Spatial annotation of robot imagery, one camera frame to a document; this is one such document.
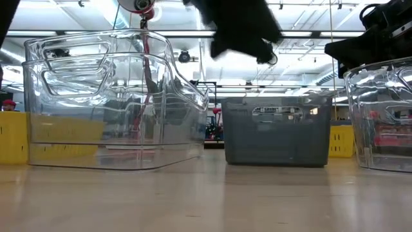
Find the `yellow crate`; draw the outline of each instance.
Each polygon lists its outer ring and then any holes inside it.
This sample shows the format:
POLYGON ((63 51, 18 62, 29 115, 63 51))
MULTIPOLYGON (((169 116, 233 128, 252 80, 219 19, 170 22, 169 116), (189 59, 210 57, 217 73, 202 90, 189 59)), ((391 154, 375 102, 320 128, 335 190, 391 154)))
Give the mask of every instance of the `yellow crate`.
MULTIPOLYGON (((31 115, 35 138, 42 142, 76 143, 84 140, 99 141, 104 123, 65 117, 31 115)), ((0 112, 0 164, 26 164, 28 161, 27 114, 0 112)), ((31 158, 35 160, 94 157, 96 145, 41 145, 33 144, 31 158)))
POLYGON ((355 137, 352 126, 331 126, 329 157, 350 158, 355 153, 355 137))

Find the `gray plastic bin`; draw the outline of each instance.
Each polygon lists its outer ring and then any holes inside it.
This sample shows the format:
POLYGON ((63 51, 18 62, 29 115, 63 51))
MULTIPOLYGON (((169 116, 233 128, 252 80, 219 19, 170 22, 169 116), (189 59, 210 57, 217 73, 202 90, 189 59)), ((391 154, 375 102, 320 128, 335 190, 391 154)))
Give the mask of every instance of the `gray plastic bin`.
POLYGON ((229 164, 328 163, 332 97, 233 97, 221 107, 229 164))

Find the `clear plastic bin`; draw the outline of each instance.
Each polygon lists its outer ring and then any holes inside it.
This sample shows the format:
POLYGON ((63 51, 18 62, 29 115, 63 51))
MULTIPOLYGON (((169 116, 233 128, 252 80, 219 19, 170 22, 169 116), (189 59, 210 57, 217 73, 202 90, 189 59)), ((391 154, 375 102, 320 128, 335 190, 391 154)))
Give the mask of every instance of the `clear plastic bin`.
POLYGON ((345 73, 357 159, 365 168, 412 171, 412 59, 345 73))
POLYGON ((221 105, 229 164, 328 163, 332 97, 234 97, 221 105))
POLYGON ((161 35, 75 34, 25 48, 31 164, 150 169, 203 151, 208 93, 178 73, 161 35))

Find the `ceiling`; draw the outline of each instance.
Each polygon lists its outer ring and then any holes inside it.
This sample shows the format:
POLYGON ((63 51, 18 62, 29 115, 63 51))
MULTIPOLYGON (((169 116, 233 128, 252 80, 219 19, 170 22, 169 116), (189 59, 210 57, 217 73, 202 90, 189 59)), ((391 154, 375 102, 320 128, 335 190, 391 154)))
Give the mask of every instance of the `ceiling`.
MULTIPOLYGON (((113 28, 138 28, 140 17, 121 9, 116 20, 117 0, 21 0, 9 36, 1 49, 3 65, 19 65, 24 61, 23 43, 37 36, 45 36, 56 31, 111 30, 113 28)), ((386 3, 387 0, 267 0, 282 30, 309 32, 335 32, 339 40, 342 36, 358 36, 364 30, 359 12, 368 4, 386 3)), ((155 5, 155 17, 149 21, 150 30, 183 31, 208 30, 200 22, 194 7, 185 7, 180 0, 161 0, 155 5)), ((201 57, 201 63, 177 63, 180 73, 186 79, 217 81, 222 85, 245 84, 252 81, 256 85, 333 85, 332 58, 323 50, 329 37, 318 39, 285 39, 274 46, 278 63, 273 67, 256 64, 256 59, 235 52, 228 52, 219 59, 209 57, 209 38, 194 36, 169 39, 174 52, 188 50, 191 57, 201 57)), ((11 87, 21 85, 23 78, 18 72, 5 72, 5 81, 11 87)), ((337 86, 343 86, 335 79, 337 86)))

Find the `light wooden floor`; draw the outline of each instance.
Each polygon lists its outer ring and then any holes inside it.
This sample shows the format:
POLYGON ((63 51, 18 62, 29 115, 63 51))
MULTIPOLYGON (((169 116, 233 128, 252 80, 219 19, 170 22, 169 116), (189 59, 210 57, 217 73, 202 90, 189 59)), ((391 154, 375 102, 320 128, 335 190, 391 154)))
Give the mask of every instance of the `light wooden floor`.
POLYGON ((0 167, 1 232, 411 231, 412 177, 227 166, 223 151, 159 171, 0 167))

